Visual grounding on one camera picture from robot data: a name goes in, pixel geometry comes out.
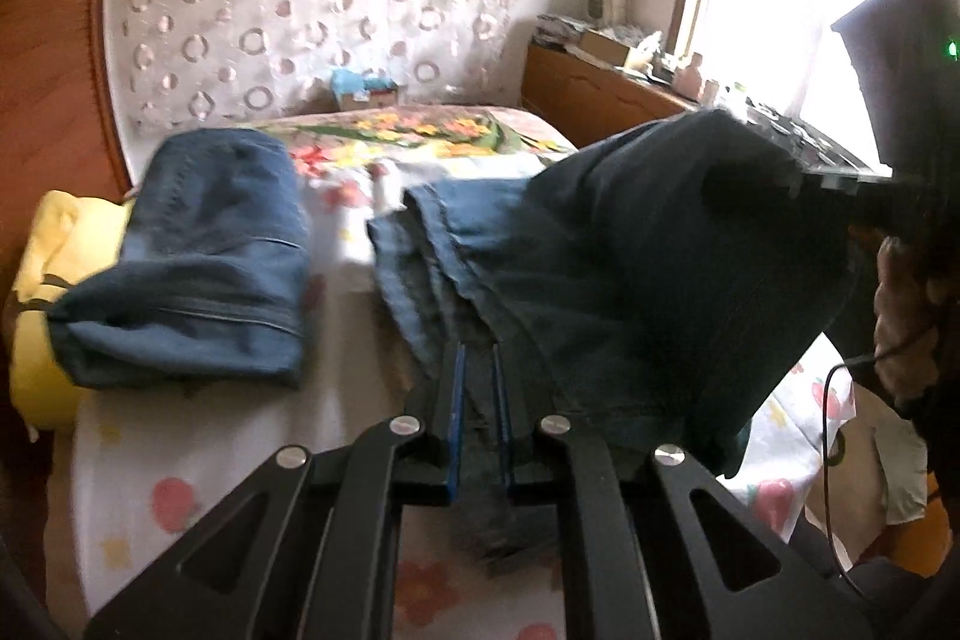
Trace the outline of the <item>person's right hand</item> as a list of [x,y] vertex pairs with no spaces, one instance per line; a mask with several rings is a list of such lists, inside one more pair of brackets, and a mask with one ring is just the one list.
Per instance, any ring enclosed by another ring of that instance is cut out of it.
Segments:
[[896,404],[919,398],[942,375],[946,353],[937,325],[947,304],[958,299],[958,283],[923,280],[918,253],[896,237],[885,237],[877,253],[874,296],[875,372]]

